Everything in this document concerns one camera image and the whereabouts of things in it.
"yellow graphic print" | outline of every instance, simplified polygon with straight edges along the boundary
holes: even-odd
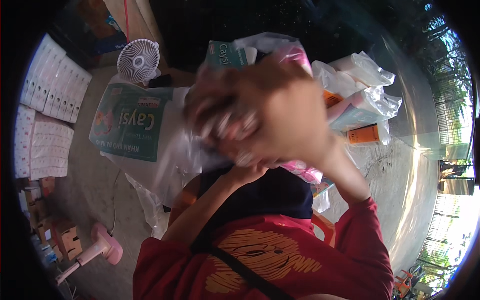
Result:
[[[273,231],[236,230],[218,247],[268,281],[284,278],[291,269],[307,273],[316,272],[322,266],[319,262],[302,256],[296,241]],[[241,284],[245,283],[223,261],[211,255],[208,259],[214,261],[216,272],[206,278],[206,290],[228,293],[240,289]]]

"red shirt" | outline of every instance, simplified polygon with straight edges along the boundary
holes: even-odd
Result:
[[[310,220],[283,215],[232,221],[215,232],[214,245],[295,298],[391,299],[394,279],[376,210],[372,198],[348,209],[335,224],[335,248],[315,236]],[[148,238],[133,274],[133,299],[267,297],[216,257]]]

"hand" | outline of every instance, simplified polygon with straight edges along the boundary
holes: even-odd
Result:
[[[211,108],[218,109],[222,107],[218,102],[233,98],[255,109],[259,123],[256,131],[241,141],[215,141],[220,149],[232,154],[252,153],[257,159],[300,159],[307,163],[326,153],[331,136],[322,90],[300,65],[279,64],[274,57],[267,57],[258,65],[223,72],[219,77],[208,85],[199,83],[192,93],[186,114],[190,122],[203,128],[205,116],[213,114]]]
[[[233,168],[227,174],[223,175],[223,177],[228,182],[241,187],[259,179],[261,176],[265,175],[267,170],[268,168],[259,165],[246,168],[233,166]]]

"pink stand fan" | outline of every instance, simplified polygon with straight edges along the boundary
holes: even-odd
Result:
[[[102,254],[109,263],[118,264],[123,254],[123,248],[115,238],[107,233],[107,229],[101,223],[97,222],[93,225],[92,241],[94,244],[77,257],[75,264],[57,276],[56,281],[58,285],[76,269],[85,265],[99,254]]]

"white fan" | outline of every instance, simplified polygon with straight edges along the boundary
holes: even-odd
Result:
[[[134,84],[143,82],[148,85],[150,79],[161,74],[157,69],[159,62],[158,43],[141,38],[128,43],[122,49],[117,60],[117,70],[122,79]]]

